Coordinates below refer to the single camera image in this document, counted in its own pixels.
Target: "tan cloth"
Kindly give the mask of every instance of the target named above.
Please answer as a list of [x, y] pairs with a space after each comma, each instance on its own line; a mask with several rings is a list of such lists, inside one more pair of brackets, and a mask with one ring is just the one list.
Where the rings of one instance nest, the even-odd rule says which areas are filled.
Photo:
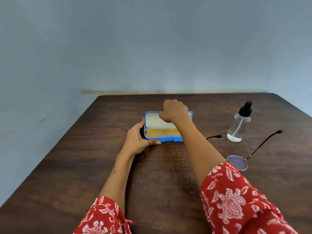
[[165, 137], [165, 136], [181, 136], [177, 129], [151, 129], [145, 128], [145, 136], [147, 138]]

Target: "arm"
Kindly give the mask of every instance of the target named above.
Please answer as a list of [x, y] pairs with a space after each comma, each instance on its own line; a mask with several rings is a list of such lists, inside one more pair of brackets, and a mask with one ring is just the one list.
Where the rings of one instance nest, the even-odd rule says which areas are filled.
[[203, 137], [187, 112], [182, 102], [166, 100], [159, 117], [182, 135], [212, 233], [296, 233], [278, 208]]
[[163, 112], [159, 113], [159, 117], [165, 122], [172, 122], [179, 130], [188, 152], [197, 184], [200, 187], [207, 174], [215, 166], [226, 162], [226, 160], [197, 130], [188, 115], [187, 106], [182, 102], [178, 102], [175, 99], [166, 100], [163, 104]]
[[155, 139], [145, 140], [140, 136], [140, 129], [145, 120], [137, 123], [128, 133], [126, 142], [116, 157], [115, 165], [103, 186], [99, 197], [94, 201], [90, 210], [75, 231], [79, 233], [131, 233], [128, 220], [124, 216], [126, 185], [136, 154], [154, 144], [161, 142]]

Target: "baseboard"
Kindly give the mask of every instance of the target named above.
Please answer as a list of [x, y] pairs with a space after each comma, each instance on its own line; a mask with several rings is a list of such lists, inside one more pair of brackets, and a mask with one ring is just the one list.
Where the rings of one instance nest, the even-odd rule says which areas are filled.
[[138, 94], [226, 94], [226, 93], [267, 93], [264, 89], [212, 89], [212, 90], [80, 90], [81, 94], [91, 95], [138, 95]]

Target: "clear plastic bottle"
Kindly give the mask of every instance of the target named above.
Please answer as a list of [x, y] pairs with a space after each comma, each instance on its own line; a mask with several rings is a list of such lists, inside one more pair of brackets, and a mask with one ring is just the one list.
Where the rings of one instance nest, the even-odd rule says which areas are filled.
[[252, 113], [251, 109], [252, 101], [247, 101], [243, 107], [239, 110], [239, 113], [234, 116], [234, 123], [230, 127], [227, 137], [230, 141], [240, 142], [244, 136], [244, 133], [251, 121], [249, 117]]

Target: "gray wall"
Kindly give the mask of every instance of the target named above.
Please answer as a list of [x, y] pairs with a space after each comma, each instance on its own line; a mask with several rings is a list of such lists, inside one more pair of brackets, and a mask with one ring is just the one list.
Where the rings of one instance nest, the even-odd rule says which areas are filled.
[[312, 115], [312, 0], [0, 0], [0, 205], [88, 90], [270, 91]]

